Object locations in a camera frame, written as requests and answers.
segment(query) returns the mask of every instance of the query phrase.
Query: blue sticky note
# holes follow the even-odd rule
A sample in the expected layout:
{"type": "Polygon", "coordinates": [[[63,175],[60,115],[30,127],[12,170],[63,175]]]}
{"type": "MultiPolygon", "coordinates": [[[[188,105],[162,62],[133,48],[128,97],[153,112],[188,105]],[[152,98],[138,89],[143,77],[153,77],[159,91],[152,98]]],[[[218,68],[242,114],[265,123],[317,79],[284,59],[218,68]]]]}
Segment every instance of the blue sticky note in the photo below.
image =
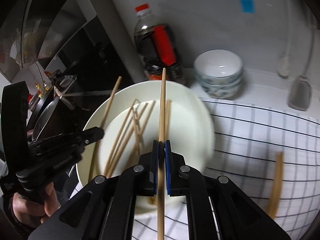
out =
{"type": "Polygon", "coordinates": [[[241,9],[244,13],[254,13],[253,0],[240,0],[241,9]]]}

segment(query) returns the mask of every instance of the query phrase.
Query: human hand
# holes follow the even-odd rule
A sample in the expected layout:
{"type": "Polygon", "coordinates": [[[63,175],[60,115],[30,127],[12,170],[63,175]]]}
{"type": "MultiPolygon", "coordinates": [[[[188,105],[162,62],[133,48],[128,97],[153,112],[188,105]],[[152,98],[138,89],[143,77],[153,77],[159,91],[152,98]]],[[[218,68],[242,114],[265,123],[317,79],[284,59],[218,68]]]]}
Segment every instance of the human hand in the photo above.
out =
{"type": "Polygon", "coordinates": [[[44,192],[44,205],[27,200],[17,192],[13,195],[13,213],[22,224],[36,228],[58,210],[59,204],[53,182],[45,186],[44,192]]]}

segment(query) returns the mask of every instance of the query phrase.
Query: white plate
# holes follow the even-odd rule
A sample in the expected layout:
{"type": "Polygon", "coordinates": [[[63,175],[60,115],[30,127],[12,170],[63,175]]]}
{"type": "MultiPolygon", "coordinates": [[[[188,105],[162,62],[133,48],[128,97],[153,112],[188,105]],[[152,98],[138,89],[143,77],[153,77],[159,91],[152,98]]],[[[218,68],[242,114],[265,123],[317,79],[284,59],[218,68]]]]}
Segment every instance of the white plate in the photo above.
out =
{"type": "MultiPolygon", "coordinates": [[[[103,172],[116,135],[135,98],[142,102],[138,108],[138,112],[146,102],[149,103],[140,119],[140,125],[144,122],[152,100],[157,100],[143,134],[146,148],[144,153],[151,151],[153,140],[158,139],[160,89],[161,81],[147,81],[135,84],[116,93],[106,120],[105,136],[100,143],[97,158],[98,165],[94,176],[103,172]]],[[[169,140],[172,151],[182,154],[187,165],[203,171],[214,149],[214,128],[208,110],[193,95],[190,89],[175,82],[166,82],[166,98],[172,100],[169,127],[169,140]]],[[[106,103],[107,101],[94,112],[84,129],[101,124],[106,103]]],[[[125,169],[133,145],[134,135],[132,135],[124,150],[113,176],[120,175],[125,169]]],[[[78,178],[83,186],[88,183],[93,149],[94,144],[88,145],[82,154],[82,161],[76,165],[78,178]]],[[[181,197],[166,196],[165,204],[177,203],[180,200],[181,197]]],[[[136,218],[156,215],[156,206],[149,205],[145,197],[137,197],[135,215],[136,218]]]]}

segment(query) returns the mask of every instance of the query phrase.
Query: chopstick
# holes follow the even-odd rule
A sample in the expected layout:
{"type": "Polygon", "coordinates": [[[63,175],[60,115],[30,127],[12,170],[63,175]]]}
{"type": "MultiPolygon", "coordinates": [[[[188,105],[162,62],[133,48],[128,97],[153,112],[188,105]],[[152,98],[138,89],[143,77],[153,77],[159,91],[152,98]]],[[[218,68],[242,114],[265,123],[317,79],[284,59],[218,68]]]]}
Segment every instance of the chopstick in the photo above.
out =
{"type": "MultiPolygon", "coordinates": [[[[139,102],[139,104],[137,105],[137,107],[136,107],[136,109],[135,109],[136,111],[139,109],[139,107],[140,107],[140,105],[141,105],[141,102],[140,102],[139,100],[137,100],[137,101],[139,102]]],[[[124,138],[125,138],[126,135],[127,135],[128,129],[131,128],[131,122],[132,122],[132,121],[133,121],[133,117],[130,118],[130,120],[129,120],[129,122],[128,122],[128,125],[126,126],[126,128],[125,128],[125,130],[124,130],[124,132],[123,132],[123,134],[122,134],[122,136],[121,136],[120,141],[118,141],[118,145],[117,145],[117,147],[116,147],[115,153],[119,151],[119,148],[120,148],[120,146],[122,145],[122,142],[123,142],[124,138]]]]}
{"type": "MultiPolygon", "coordinates": [[[[110,95],[110,99],[106,105],[106,109],[104,111],[104,114],[103,114],[103,118],[102,118],[102,121],[101,121],[101,125],[100,127],[104,129],[104,126],[105,126],[105,123],[106,123],[106,120],[107,120],[107,117],[108,117],[108,114],[109,114],[109,110],[111,108],[111,105],[112,105],[112,102],[113,102],[113,98],[115,96],[115,93],[117,92],[118,90],[118,87],[120,85],[120,82],[122,80],[122,77],[118,77],[118,80],[115,84],[115,86],[113,87],[113,90],[111,92],[111,95],[110,95]]],[[[93,149],[93,154],[92,154],[92,159],[91,159],[91,165],[90,165],[90,170],[89,170],[89,179],[88,181],[92,180],[93,179],[93,170],[95,168],[95,165],[96,165],[96,162],[97,162],[97,151],[100,147],[100,141],[97,141],[96,144],[94,145],[94,149],[93,149]]]]}
{"type": "MultiPolygon", "coordinates": [[[[169,126],[170,126],[170,107],[171,107],[171,100],[167,99],[165,102],[165,140],[169,139],[169,126]]],[[[157,205],[156,197],[148,197],[147,199],[148,204],[150,205],[157,205]]]]}
{"type": "Polygon", "coordinates": [[[121,136],[121,134],[122,134],[122,132],[123,132],[124,126],[125,126],[128,118],[129,118],[129,115],[130,115],[131,111],[133,110],[133,106],[134,106],[135,102],[136,102],[136,99],[133,101],[133,103],[132,103],[132,105],[131,105],[131,107],[130,107],[128,113],[127,113],[127,115],[125,116],[124,121],[123,121],[123,123],[122,123],[122,125],[121,125],[121,127],[120,127],[119,132],[118,132],[118,135],[117,135],[117,137],[116,137],[116,140],[115,140],[114,143],[113,143],[113,146],[112,146],[112,149],[111,149],[111,152],[110,152],[108,161],[106,162],[106,166],[105,166],[104,171],[103,171],[103,175],[104,175],[104,176],[107,174],[107,170],[108,170],[108,168],[109,168],[109,166],[110,166],[110,164],[111,164],[111,160],[112,160],[113,157],[114,157],[114,152],[115,152],[115,149],[116,149],[116,145],[117,145],[117,143],[118,143],[118,141],[119,141],[119,138],[120,138],[120,136],[121,136]]]}
{"type": "Polygon", "coordinates": [[[171,102],[172,101],[170,99],[167,99],[166,102],[165,102],[165,133],[164,133],[165,140],[169,139],[171,102]]]}
{"type": "Polygon", "coordinates": [[[133,122],[134,122],[134,136],[136,138],[136,143],[135,143],[135,150],[137,151],[137,155],[140,156],[141,154],[141,149],[140,149],[140,144],[141,144],[141,134],[140,134],[140,125],[139,125],[139,121],[138,121],[138,118],[137,118],[137,112],[135,110],[133,110],[132,112],[132,115],[133,115],[133,122]]]}
{"type": "MultiPolygon", "coordinates": [[[[164,147],[165,137],[165,68],[162,71],[161,96],[160,96],[160,118],[159,118],[159,145],[164,147]]],[[[164,240],[164,151],[159,150],[158,161],[158,182],[157,182],[157,199],[158,199],[158,232],[157,239],[164,240]]]]}
{"type": "Polygon", "coordinates": [[[278,211],[279,199],[282,191],[282,177],[283,177],[283,152],[279,152],[277,153],[277,156],[276,156],[276,170],[275,170],[275,177],[272,185],[271,196],[268,202],[268,206],[266,208],[266,213],[272,219],[275,219],[278,211]]]}
{"type": "MultiPolygon", "coordinates": [[[[140,118],[141,118],[143,112],[145,111],[145,109],[147,108],[147,106],[148,106],[148,103],[146,103],[146,104],[143,106],[140,114],[138,115],[138,120],[140,120],[140,118]]],[[[133,130],[134,130],[134,127],[132,126],[131,129],[129,130],[126,138],[124,139],[124,142],[121,144],[121,146],[120,146],[120,148],[119,148],[119,151],[117,151],[117,152],[115,153],[114,159],[113,159],[113,161],[111,162],[111,165],[110,165],[110,169],[109,169],[108,172],[107,172],[107,176],[106,176],[107,178],[110,178],[110,177],[112,176],[112,174],[113,174],[113,172],[114,172],[114,169],[115,169],[116,165],[118,164],[118,161],[119,161],[119,159],[120,159],[120,157],[121,157],[121,155],[122,155],[125,147],[127,146],[128,141],[129,141],[130,138],[131,138],[131,135],[132,135],[132,133],[133,133],[133,130]]]]}
{"type": "MultiPolygon", "coordinates": [[[[152,105],[151,105],[151,107],[150,107],[150,109],[149,109],[149,112],[148,112],[148,114],[147,114],[147,117],[146,117],[146,119],[144,120],[144,123],[143,123],[142,128],[141,128],[141,132],[140,132],[141,137],[143,136],[144,130],[146,129],[146,126],[147,126],[148,121],[149,121],[149,119],[150,119],[152,110],[153,110],[153,108],[155,107],[155,104],[156,104],[156,101],[153,100],[152,105]]],[[[137,147],[137,142],[136,142],[135,145],[133,146],[133,148],[132,148],[132,150],[131,150],[131,153],[130,153],[130,155],[129,155],[129,158],[128,158],[128,161],[127,161],[127,165],[126,165],[127,168],[129,168],[130,166],[132,166],[132,165],[130,165],[130,164],[131,164],[131,163],[133,162],[133,160],[134,160],[134,153],[135,153],[135,151],[136,151],[136,147],[137,147]]]]}

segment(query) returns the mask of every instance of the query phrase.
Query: plastic bottle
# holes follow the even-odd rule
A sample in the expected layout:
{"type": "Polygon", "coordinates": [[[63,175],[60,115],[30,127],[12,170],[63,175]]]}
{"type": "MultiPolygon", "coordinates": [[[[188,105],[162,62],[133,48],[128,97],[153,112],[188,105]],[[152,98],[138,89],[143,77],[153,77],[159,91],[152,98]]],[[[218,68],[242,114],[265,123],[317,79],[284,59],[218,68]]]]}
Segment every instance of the plastic bottle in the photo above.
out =
{"type": "Polygon", "coordinates": [[[139,54],[143,57],[149,79],[160,80],[165,67],[167,80],[184,84],[185,79],[171,29],[166,23],[160,23],[148,4],[142,4],[135,10],[139,20],[134,29],[134,40],[139,54]]]}

